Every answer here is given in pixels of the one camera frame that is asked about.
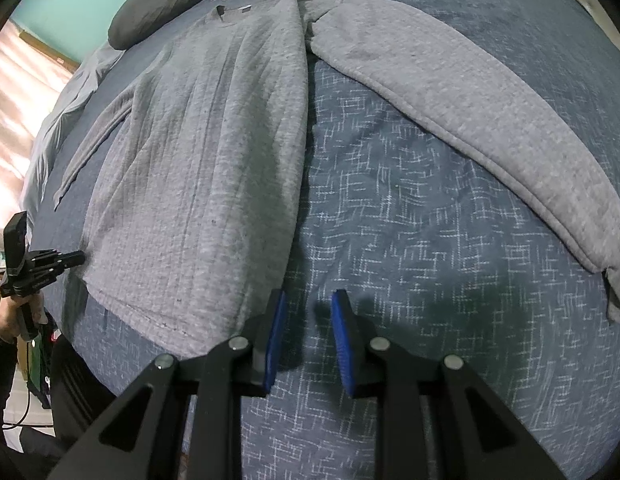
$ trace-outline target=blue patterned bedspread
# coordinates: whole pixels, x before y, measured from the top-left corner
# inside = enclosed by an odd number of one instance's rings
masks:
[[[576,1],[399,1],[516,72],[620,195],[620,53]],[[212,5],[132,48],[104,80],[50,176],[34,248],[76,248],[114,135],[53,212],[66,164],[98,113]],[[602,276],[586,272],[491,174],[374,92],[320,60],[309,59],[309,74],[306,168],[284,283],[291,314],[273,393],[244,401],[245,477],[372,478],[374,403],[344,395],[330,335],[330,295],[346,288],[356,311],[411,351],[468,360],[570,480],[588,478],[620,438],[620,326],[605,319]],[[150,269],[158,280],[170,272]],[[72,277],[50,287],[46,306],[114,392],[162,352]]]

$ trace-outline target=gray long-sleeve shirt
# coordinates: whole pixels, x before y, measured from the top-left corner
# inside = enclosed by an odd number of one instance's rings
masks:
[[[306,48],[485,166],[588,270],[606,269],[620,320],[620,200],[593,156],[506,66],[389,0],[219,6],[162,50],[95,122],[55,195],[123,122],[84,226],[83,277],[100,303],[191,355],[280,286],[306,141]]]

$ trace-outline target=dark gray pillow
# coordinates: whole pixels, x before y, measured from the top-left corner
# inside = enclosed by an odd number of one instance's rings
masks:
[[[126,0],[112,19],[108,42],[127,50],[201,0]]]

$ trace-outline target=human hand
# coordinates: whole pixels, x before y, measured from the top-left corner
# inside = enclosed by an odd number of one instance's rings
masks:
[[[48,318],[43,311],[43,297],[40,293],[27,298],[12,296],[2,298],[0,301],[0,338],[7,343],[12,343],[20,333],[18,311],[20,307],[28,303],[32,313],[32,320],[37,324],[46,324]]]

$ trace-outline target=bed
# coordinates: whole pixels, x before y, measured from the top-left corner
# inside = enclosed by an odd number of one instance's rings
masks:
[[[620,197],[620,52],[577,1],[396,1],[452,26],[519,75],[574,130]],[[204,0],[167,23],[105,77],[56,157],[34,249],[79,245],[119,130],[55,211],[66,166],[99,113],[214,5]],[[583,269],[479,164],[325,62],[309,56],[308,70],[304,177],[283,285],[290,316],[272,394],[244,400],[245,478],[373,477],[374,405],[344,394],[330,336],[337,288],[411,352],[462,356],[570,480],[594,475],[620,440],[620,325],[606,319],[603,277]],[[150,262],[148,272],[164,280],[170,269]],[[117,394],[164,352],[72,274],[46,290],[46,307]]]

